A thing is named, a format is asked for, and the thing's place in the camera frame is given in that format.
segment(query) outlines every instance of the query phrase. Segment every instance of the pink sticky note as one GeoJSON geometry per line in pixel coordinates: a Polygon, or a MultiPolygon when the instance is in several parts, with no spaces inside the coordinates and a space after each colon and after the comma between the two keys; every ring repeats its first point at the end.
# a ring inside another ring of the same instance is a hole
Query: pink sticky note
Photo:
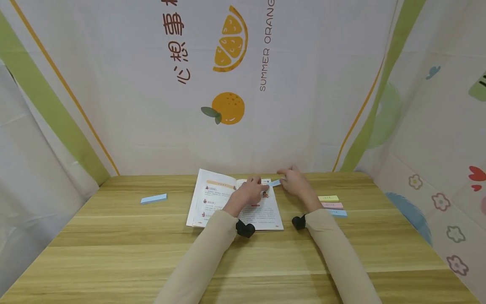
{"type": "Polygon", "coordinates": [[[321,204],[326,209],[340,209],[340,210],[344,209],[342,203],[321,203],[321,204]]]}

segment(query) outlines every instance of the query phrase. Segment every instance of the wood grain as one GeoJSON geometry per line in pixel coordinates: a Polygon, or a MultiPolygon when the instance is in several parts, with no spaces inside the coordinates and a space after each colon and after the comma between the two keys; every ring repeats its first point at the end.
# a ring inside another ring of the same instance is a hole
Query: wood grain
{"type": "MultiPolygon", "coordinates": [[[[337,222],[383,303],[478,303],[366,174],[307,176],[318,195],[341,199],[348,218],[337,222]]],[[[201,231],[185,226],[195,182],[196,176],[110,179],[0,303],[152,303],[201,231]],[[140,205],[162,193],[167,201],[140,205]]],[[[309,233],[291,224],[303,214],[300,204],[281,186],[274,190],[285,230],[238,237],[202,304],[340,303],[309,233]]]]}

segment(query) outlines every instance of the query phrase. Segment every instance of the sticky note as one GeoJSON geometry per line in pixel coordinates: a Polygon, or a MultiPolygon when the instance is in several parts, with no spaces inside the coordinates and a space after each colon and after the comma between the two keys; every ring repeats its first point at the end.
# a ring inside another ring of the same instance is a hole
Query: sticky note
{"type": "Polygon", "coordinates": [[[278,186],[278,185],[280,185],[280,180],[279,180],[279,179],[277,179],[277,180],[271,181],[270,183],[268,183],[268,185],[269,185],[270,187],[275,187],[275,186],[278,186]]]}
{"type": "Polygon", "coordinates": [[[336,195],[329,195],[329,196],[320,196],[319,200],[329,202],[329,203],[337,203],[339,201],[339,198],[336,195]]]}
{"type": "Polygon", "coordinates": [[[321,203],[326,209],[343,209],[342,203],[321,203]]]}
{"type": "Polygon", "coordinates": [[[142,198],[142,201],[140,201],[140,204],[145,205],[145,204],[155,203],[157,201],[166,200],[166,199],[167,199],[167,193],[164,193],[161,195],[156,195],[154,197],[144,197],[142,198]]]}
{"type": "Polygon", "coordinates": [[[334,210],[334,209],[326,209],[332,216],[335,217],[347,217],[347,213],[345,210],[334,210]]]}

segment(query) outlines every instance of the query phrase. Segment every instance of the hand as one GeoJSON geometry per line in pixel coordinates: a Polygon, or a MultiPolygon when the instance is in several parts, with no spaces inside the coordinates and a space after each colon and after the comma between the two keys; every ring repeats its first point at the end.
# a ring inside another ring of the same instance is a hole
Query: hand
{"type": "Polygon", "coordinates": [[[280,179],[283,188],[290,194],[297,196],[309,213],[323,208],[311,184],[296,165],[292,165],[288,169],[280,169],[277,174],[285,175],[285,179],[280,179]]]}
{"type": "Polygon", "coordinates": [[[260,176],[249,176],[246,182],[233,192],[223,211],[233,217],[238,217],[244,206],[260,202],[261,192],[268,189],[268,185],[261,184],[260,176]]]}

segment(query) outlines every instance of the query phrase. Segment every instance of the beige sleeve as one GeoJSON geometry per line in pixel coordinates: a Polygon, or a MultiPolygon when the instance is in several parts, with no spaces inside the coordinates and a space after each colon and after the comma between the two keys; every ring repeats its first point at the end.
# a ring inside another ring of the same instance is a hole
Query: beige sleeve
{"type": "Polygon", "coordinates": [[[236,237],[237,218],[216,211],[168,278],[154,303],[197,304],[223,253],[236,237]]]}
{"type": "Polygon", "coordinates": [[[360,259],[332,215],[318,209],[305,216],[344,304],[381,303],[360,259]]]}

